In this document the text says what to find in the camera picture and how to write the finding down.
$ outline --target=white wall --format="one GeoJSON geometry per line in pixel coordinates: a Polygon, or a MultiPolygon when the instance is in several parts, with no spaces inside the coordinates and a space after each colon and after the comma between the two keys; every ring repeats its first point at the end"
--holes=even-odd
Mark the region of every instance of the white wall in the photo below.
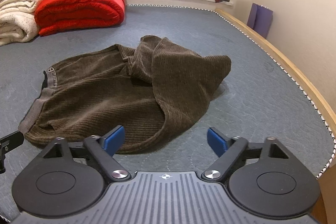
{"type": "Polygon", "coordinates": [[[252,2],[274,11],[268,40],[303,71],[336,111],[336,0],[233,0],[247,21],[252,2]]]}

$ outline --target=gray mattress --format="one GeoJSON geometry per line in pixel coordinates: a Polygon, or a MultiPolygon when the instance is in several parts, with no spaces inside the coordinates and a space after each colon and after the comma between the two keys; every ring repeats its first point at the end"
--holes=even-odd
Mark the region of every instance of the gray mattress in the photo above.
{"type": "MultiPolygon", "coordinates": [[[[232,70],[207,113],[190,130],[159,150],[116,155],[115,159],[130,172],[201,172],[216,159],[206,141],[209,127],[252,142],[275,136],[314,175],[324,168],[333,152],[333,140],[295,82],[238,29],[214,12],[196,9],[127,7],[126,19],[118,27],[58,33],[0,47],[0,137],[17,130],[40,94],[44,69],[115,43],[136,47],[140,37],[147,34],[168,37],[202,56],[228,55],[232,70]]],[[[7,171],[0,175],[0,215],[9,220],[18,214],[11,184],[38,152],[25,141],[6,155],[7,171]]]]}

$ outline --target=folded blanket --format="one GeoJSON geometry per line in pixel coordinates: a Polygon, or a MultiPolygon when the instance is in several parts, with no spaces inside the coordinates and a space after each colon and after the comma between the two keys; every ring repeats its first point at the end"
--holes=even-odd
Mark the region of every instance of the folded blanket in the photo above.
{"type": "Polygon", "coordinates": [[[27,42],[38,32],[34,14],[10,12],[0,15],[0,46],[11,42],[27,42]]]}
{"type": "Polygon", "coordinates": [[[43,0],[35,12],[40,35],[122,23],[125,0],[43,0]]]}
{"type": "Polygon", "coordinates": [[[9,12],[33,13],[42,0],[0,0],[0,15],[9,12]]]}
{"type": "Polygon", "coordinates": [[[114,45],[61,61],[45,74],[19,130],[34,144],[79,141],[126,130],[118,153],[138,152],[189,129],[231,69],[227,56],[202,57],[153,35],[137,49],[114,45]]]}

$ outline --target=black mounting bracket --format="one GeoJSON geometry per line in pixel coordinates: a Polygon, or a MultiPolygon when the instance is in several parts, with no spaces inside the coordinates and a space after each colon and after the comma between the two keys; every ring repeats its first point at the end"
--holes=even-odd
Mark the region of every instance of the black mounting bracket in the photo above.
{"type": "Polygon", "coordinates": [[[22,145],[24,140],[25,138],[20,131],[13,132],[0,139],[0,174],[6,172],[4,164],[6,153],[22,145]]]}

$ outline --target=blue gripper pad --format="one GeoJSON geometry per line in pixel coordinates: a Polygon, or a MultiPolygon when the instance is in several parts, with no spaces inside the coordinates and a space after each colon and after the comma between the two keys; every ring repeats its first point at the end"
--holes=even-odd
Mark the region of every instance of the blue gripper pad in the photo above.
{"type": "Polygon", "coordinates": [[[113,156],[125,142],[125,129],[123,126],[113,128],[109,133],[101,137],[101,147],[113,156]]]}
{"type": "Polygon", "coordinates": [[[218,157],[221,157],[229,149],[228,143],[216,133],[215,128],[208,129],[207,141],[218,157]]]}

